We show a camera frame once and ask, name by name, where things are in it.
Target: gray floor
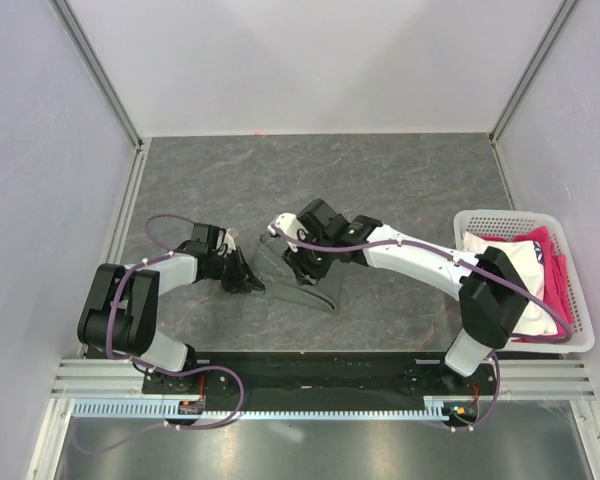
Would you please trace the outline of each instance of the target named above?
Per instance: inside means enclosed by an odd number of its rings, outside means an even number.
[[[409,235],[453,245],[464,209],[508,208],[486,134],[308,135],[154,139],[123,260],[160,253],[142,232],[153,213],[232,227],[247,257],[273,217],[314,198]],[[174,246],[189,226],[156,222]],[[161,298],[160,327],[199,350],[443,350],[460,329],[444,294],[386,271],[350,266],[340,309],[231,296],[204,282]]]
[[[82,419],[76,438],[104,448],[150,423]],[[161,429],[95,457],[67,450],[71,480],[592,479],[569,404],[556,402],[499,403],[473,433],[418,422],[252,420],[205,432]]]

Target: white bag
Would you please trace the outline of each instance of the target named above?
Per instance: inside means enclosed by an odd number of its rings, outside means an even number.
[[[465,232],[462,243],[467,252],[484,253],[487,247],[502,250],[520,275],[527,290],[540,300],[544,299],[544,263],[542,249],[537,242],[489,242]],[[522,312],[513,333],[523,335],[557,335],[558,328],[551,316],[533,302]]]

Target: white basket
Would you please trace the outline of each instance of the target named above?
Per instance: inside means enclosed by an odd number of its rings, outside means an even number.
[[[571,251],[567,244],[560,223],[550,215],[540,213],[518,212],[509,210],[464,210],[453,220],[456,235],[456,248],[462,250],[462,235],[470,232],[478,236],[501,237],[512,241],[516,235],[524,235],[538,227],[547,227],[551,240],[556,246],[556,253],[567,257],[567,273],[569,281],[569,305],[574,323],[573,337],[569,343],[560,345],[509,342],[502,350],[516,352],[571,353],[586,352],[593,347],[595,337],[591,326],[591,318],[584,301],[578,273],[573,264]]]

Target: purple wire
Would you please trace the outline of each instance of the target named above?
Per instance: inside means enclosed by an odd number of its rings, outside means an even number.
[[[171,255],[166,254],[166,255],[162,255],[160,257],[145,260],[142,263],[138,263],[137,265],[134,265],[131,268],[129,268],[125,272],[125,274],[122,276],[122,278],[120,279],[120,282],[118,283],[118,287],[116,288],[116,292],[113,296],[113,301],[111,302],[111,311],[109,313],[109,320],[107,323],[107,334],[106,334],[106,338],[105,338],[105,351],[106,351],[107,357],[109,359],[121,360],[121,359],[131,358],[129,356],[116,355],[115,352],[113,351],[113,330],[114,330],[114,325],[115,325],[115,321],[116,321],[116,313],[118,312],[118,307],[120,305],[120,299],[122,298],[124,288],[127,285],[129,279],[138,270],[140,270],[146,266],[149,266],[149,265],[155,265],[156,263],[160,263],[160,262],[168,260],[170,258],[172,258]],[[218,420],[217,422],[213,422],[213,423],[209,423],[209,424],[205,424],[205,425],[180,425],[179,427],[181,430],[210,430],[213,428],[222,427],[222,426],[230,423],[236,417],[236,415],[238,415],[238,413],[240,413],[240,410],[242,409],[242,406],[244,404],[244,397],[245,397],[244,383],[242,382],[242,379],[238,376],[238,374],[236,372],[234,372],[233,370],[231,370],[230,368],[221,367],[221,366],[217,366],[217,365],[207,365],[204,367],[194,368],[193,370],[187,370],[184,372],[172,372],[172,371],[166,370],[164,368],[156,367],[154,365],[151,365],[151,364],[144,362],[137,358],[133,358],[132,361],[137,365],[143,366],[145,368],[154,368],[155,371],[165,374],[165,375],[172,376],[172,377],[187,377],[189,375],[197,375],[199,373],[204,373],[204,372],[219,371],[219,372],[228,373],[236,380],[236,382],[238,383],[238,387],[240,388],[240,398],[238,399],[238,404],[237,404],[236,408],[229,415],[227,415],[222,420]],[[131,435],[131,436],[107,447],[107,448],[101,449],[101,450],[93,450],[92,451],[92,450],[85,449],[85,448],[81,447],[75,441],[75,439],[73,439],[73,437],[72,437],[72,441],[73,441],[74,445],[76,446],[76,448],[78,450],[80,450],[82,453],[85,453],[88,455],[96,455],[96,454],[106,453],[110,450],[113,450],[114,448],[117,448],[120,445],[123,445],[123,444],[127,443],[128,441],[134,439],[138,435],[142,435],[145,432],[149,432],[149,431],[159,428],[161,426],[163,426],[162,423],[151,425],[151,426],[144,428],[142,430],[139,430],[138,432],[134,433],[133,435]]]
[[[149,218],[147,218],[147,220],[144,222],[144,231],[147,234],[147,237],[154,244],[156,244],[158,247],[160,247],[164,250],[173,250],[173,247],[170,247],[169,245],[162,243],[153,233],[151,233],[151,229],[149,228],[149,226],[151,225],[151,222],[153,222],[154,220],[156,220],[158,218],[175,218],[177,220],[182,220],[183,222],[190,223],[191,225],[195,225],[195,223],[196,223],[193,220],[191,220],[189,217],[185,217],[184,215],[178,215],[175,213],[156,213],[155,215],[151,215]]]
[[[422,250],[426,250],[428,252],[434,253],[450,262],[454,261],[453,255],[451,253],[445,252],[444,250],[436,248],[433,245],[417,242],[414,240],[401,239],[401,242],[398,242],[398,240],[396,240],[396,239],[387,239],[387,240],[380,240],[377,242],[353,245],[351,247],[322,247],[320,245],[313,245],[312,243],[303,242],[301,240],[293,238],[293,237],[287,235],[285,232],[283,232],[280,228],[278,228],[274,224],[271,224],[271,228],[276,232],[277,235],[279,235],[285,241],[293,243],[294,245],[297,245],[298,247],[306,248],[307,250],[313,250],[315,252],[347,253],[347,252],[357,252],[360,250],[366,250],[368,248],[380,247],[380,246],[384,246],[384,245],[398,245],[398,246],[399,245],[407,245],[410,247],[416,247],[416,248],[420,248]],[[540,300],[535,295],[531,294],[529,291],[525,290],[524,288],[520,288],[515,283],[512,283],[509,280],[505,280],[504,278],[499,277],[497,275],[494,275],[493,273],[488,272],[483,268],[480,268],[476,265],[472,265],[469,262],[466,262],[465,260],[459,259],[458,265],[461,265],[461,266],[471,270],[472,272],[477,273],[478,275],[488,278],[489,280],[496,282],[496,283],[502,285],[503,287],[513,290],[515,293],[522,295],[527,300],[535,303],[540,308],[542,308],[544,311],[546,311],[551,316],[551,318],[554,320],[554,322],[559,324],[565,332],[563,337],[560,337],[557,335],[548,336],[548,335],[524,335],[524,334],[513,334],[512,335],[513,337],[533,340],[536,343],[551,343],[551,344],[567,343],[571,340],[573,333],[572,333],[571,327],[567,323],[567,321],[565,319],[563,319],[560,316],[560,314],[558,314],[553,308],[551,308],[549,305],[547,305],[545,302]]]
[[[133,362],[137,365],[141,365],[145,368],[153,368],[153,365],[150,365],[146,362],[143,362],[140,359],[134,359]],[[181,430],[211,430],[213,428],[218,428],[218,427],[222,427],[224,425],[227,425],[228,423],[231,423],[231,421],[236,417],[236,415],[238,415],[240,413],[240,410],[242,409],[242,405],[244,404],[244,396],[245,396],[245,390],[244,390],[244,383],[242,382],[242,379],[238,376],[238,374],[236,372],[234,372],[233,370],[231,370],[230,368],[227,367],[221,367],[219,365],[207,365],[205,367],[198,367],[198,368],[194,368],[193,370],[187,370],[184,372],[172,372],[170,370],[165,370],[164,368],[160,368],[160,367],[155,367],[155,371],[159,372],[159,373],[163,373],[165,375],[169,375],[171,377],[188,377],[189,375],[197,375],[199,373],[204,373],[204,372],[224,372],[224,373],[228,373],[229,375],[231,375],[236,383],[238,384],[238,388],[240,389],[240,398],[238,399],[238,404],[236,405],[236,408],[233,409],[233,411],[227,415],[226,417],[224,417],[222,420],[218,420],[217,422],[213,422],[213,423],[207,423],[205,425],[180,425],[180,429]]]
[[[116,355],[113,351],[113,326],[116,322],[116,314],[118,313],[118,307],[120,305],[120,300],[122,299],[122,294],[124,292],[124,287],[127,285],[127,282],[131,278],[131,276],[148,265],[155,265],[156,263],[162,262],[164,260],[168,260],[171,258],[171,255],[166,254],[160,257],[151,258],[147,260],[146,263],[138,263],[133,267],[129,268],[125,274],[120,279],[120,283],[118,283],[118,288],[116,289],[116,293],[113,296],[113,301],[111,302],[111,311],[109,312],[109,322],[107,323],[107,336],[105,337],[105,352],[107,353],[107,358],[111,360],[123,360],[129,358],[124,355]]]
[[[471,425],[472,428],[475,428],[478,425],[482,424],[487,419],[487,417],[489,417],[489,415],[491,415],[491,412],[493,412],[493,407],[495,407],[496,401],[498,400],[498,397],[500,396],[500,361],[498,360],[498,356],[496,355],[496,352],[492,352],[490,356],[493,359],[493,366],[496,371],[496,387],[495,387],[495,391],[493,392],[493,397],[491,398],[491,403],[489,403],[489,406],[487,407],[487,411],[484,412],[484,414],[481,415],[480,418],[478,418],[473,425]],[[448,427],[444,424],[427,423],[427,425],[429,425],[431,427],[442,428],[444,430],[450,430],[450,427]],[[467,425],[466,427],[455,427],[455,429],[456,429],[456,432],[470,432],[471,431],[471,430],[469,430],[469,425]]]

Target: purple cable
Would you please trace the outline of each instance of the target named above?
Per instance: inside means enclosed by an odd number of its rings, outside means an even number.
[[[487,419],[487,417],[489,415],[491,415],[491,412],[493,412],[493,407],[495,407],[496,401],[498,400],[498,397],[500,396],[500,361],[498,360],[498,356],[496,355],[496,352],[492,352],[490,356],[493,359],[493,366],[496,370],[496,387],[495,387],[495,391],[493,392],[493,397],[491,398],[491,403],[489,403],[489,406],[487,407],[487,411],[484,412],[484,414],[480,418],[478,418],[473,425],[471,425],[472,428],[475,428],[478,425],[480,425],[481,423],[483,423]],[[427,425],[429,425],[431,427],[442,428],[444,430],[450,430],[450,427],[448,427],[444,424],[428,422]],[[471,430],[469,430],[469,425],[467,425],[466,427],[454,427],[454,428],[456,429],[455,430],[456,432],[470,432],[471,431]]]
[[[116,355],[113,352],[113,326],[116,322],[116,314],[118,313],[118,306],[120,305],[120,300],[122,299],[122,294],[124,292],[124,287],[127,285],[127,282],[131,278],[135,272],[144,268],[148,265],[155,265],[156,263],[162,262],[164,260],[168,260],[171,258],[171,255],[166,254],[160,257],[151,258],[149,260],[137,265],[134,265],[130,269],[128,269],[125,274],[120,279],[120,283],[118,283],[118,288],[116,289],[116,293],[113,296],[113,301],[111,302],[111,311],[109,312],[109,322],[107,323],[107,336],[105,338],[105,352],[107,353],[107,358],[111,360],[124,360],[129,358],[129,356],[124,355]]]
[[[414,240],[402,239],[401,242],[399,243],[398,240],[387,239],[387,240],[380,240],[377,242],[363,243],[361,245],[353,245],[351,247],[322,247],[319,245],[313,245],[311,243],[303,242],[301,240],[293,238],[293,237],[287,235],[286,233],[284,233],[281,229],[279,229],[274,224],[271,224],[271,228],[276,232],[277,235],[279,235],[285,241],[293,243],[294,245],[297,245],[299,247],[306,248],[307,250],[313,250],[315,252],[347,253],[347,252],[357,252],[360,250],[366,250],[368,248],[380,247],[380,246],[385,246],[385,245],[398,245],[398,246],[407,245],[410,247],[416,247],[416,248],[420,248],[422,250],[426,250],[428,252],[434,253],[450,262],[454,261],[452,254],[445,252],[444,250],[440,250],[439,248],[436,248],[433,245],[417,242]],[[465,267],[465,268],[471,270],[472,272],[477,273],[478,275],[488,278],[489,280],[496,282],[496,283],[502,285],[503,287],[506,287],[519,295],[522,295],[527,300],[535,303],[540,308],[542,308],[544,311],[546,311],[551,316],[551,318],[553,318],[554,322],[559,324],[565,332],[563,337],[560,337],[557,335],[545,336],[545,335],[523,335],[523,334],[513,334],[512,337],[533,340],[536,343],[551,343],[551,344],[567,343],[571,340],[573,333],[571,331],[571,327],[566,322],[566,320],[564,320],[553,308],[551,308],[549,305],[547,305],[545,302],[540,300],[535,295],[531,294],[529,291],[525,290],[524,288],[520,288],[515,283],[505,280],[502,277],[494,275],[493,273],[488,272],[488,271],[484,270],[483,268],[477,267],[476,265],[472,265],[469,262],[466,262],[462,259],[460,259],[458,261],[458,265]]]
[[[154,368],[153,365],[149,365],[146,362],[143,362],[140,359],[134,359],[133,362],[137,365],[141,365],[145,368]],[[244,404],[244,383],[242,383],[242,379],[238,376],[236,372],[227,367],[221,367],[219,365],[208,365],[206,367],[194,368],[193,370],[187,370],[185,372],[172,372],[170,370],[165,370],[164,368],[155,367],[155,371],[159,373],[163,373],[165,375],[169,375],[171,377],[188,377],[189,375],[197,375],[198,373],[204,372],[225,372],[231,375],[236,383],[238,384],[238,388],[240,389],[240,398],[238,399],[238,404],[233,411],[224,417],[222,420],[218,420],[217,422],[207,423],[205,425],[180,425],[181,430],[211,430],[213,428],[222,427],[231,423],[231,421],[240,413],[240,409],[242,409],[242,405]]]
[[[156,213],[155,215],[151,215],[149,218],[147,218],[146,222],[144,222],[144,231],[147,234],[147,237],[154,244],[156,244],[158,247],[160,247],[164,250],[173,250],[173,247],[170,247],[169,245],[162,243],[160,240],[158,240],[158,238],[153,233],[151,233],[151,230],[149,229],[151,222],[153,222],[154,220],[156,220],[158,218],[175,218],[177,220],[182,220],[183,222],[190,223],[191,225],[195,225],[195,222],[193,220],[191,220],[190,218],[185,217],[184,215],[177,215],[175,213]]]
[[[113,330],[114,330],[114,325],[115,325],[115,321],[116,321],[116,313],[118,312],[118,307],[120,305],[120,299],[122,298],[122,294],[124,292],[124,288],[125,288],[127,282],[129,281],[131,276],[138,270],[140,270],[146,266],[149,266],[149,265],[155,265],[156,263],[162,262],[164,260],[168,260],[170,258],[172,258],[172,256],[170,254],[166,254],[166,255],[162,255],[160,257],[145,260],[142,263],[138,263],[137,265],[134,265],[131,268],[129,268],[125,272],[125,274],[122,276],[122,278],[120,279],[120,282],[118,283],[118,287],[116,288],[116,292],[113,296],[113,301],[111,302],[111,312],[109,313],[109,320],[107,323],[107,334],[106,334],[106,338],[105,338],[105,350],[106,350],[107,357],[109,359],[121,360],[121,359],[131,358],[129,356],[116,355],[115,352],[113,351]],[[140,359],[132,359],[132,361],[138,365],[145,367],[145,368],[155,368],[155,370],[157,372],[165,374],[165,375],[169,375],[172,377],[187,377],[189,375],[197,375],[197,374],[203,373],[203,372],[220,371],[220,372],[228,373],[236,380],[236,382],[238,383],[238,387],[240,388],[240,398],[238,400],[238,404],[237,404],[236,408],[229,415],[227,415],[222,420],[218,420],[217,422],[209,423],[206,425],[180,425],[180,429],[182,429],[182,430],[210,430],[213,428],[222,427],[223,425],[227,425],[236,417],[236,415],[238,415],[238,413],[240,412],[240,409],[242,408],[242,405],[244,404],[244,397],[245,397],[244,384],[242,382],[242,379],[238,376],[238,374],[236,372],[234,372],[233,370],[231,370],[230,368],[216,366],[216,365],[208,365],[208,366],[204,366],[204,367],[194,368],[193,370],[187,370],[184,372],[172,372],[172,371],[166,370],[164,368],[155,367],[154,365],[148,364]],[[117,442],[117,443],[111,445],[110,447],[107,447],[102,450],[97,450],[97,451],[95,451],[96,453],[93,453],[93,454],[106,453],[110,450],[113,450],[116,447],[119,447],[120,445],[123,445],[124,443],[128,442],[129,440],[132,440],[136,436],[141,435],[145,432],[151,431],[153,429],[156,429],[158,427],[161,427],[162,425],[163,424],[161,424],[161,423],[151,425],[150,427],[142,429],[142,430],[136,432],[135,434],[131,435],[130,437],[127,437],[126,439],[123,439],[120,442]],[[76,445],[76,448],[78,448],[78,450],[80,450],[82,453],[87,453],[87,449],[84,449],[84,451],[83,451],[82,449],[79,448],[79,446],[76,443],[74,443],[74,444]]]

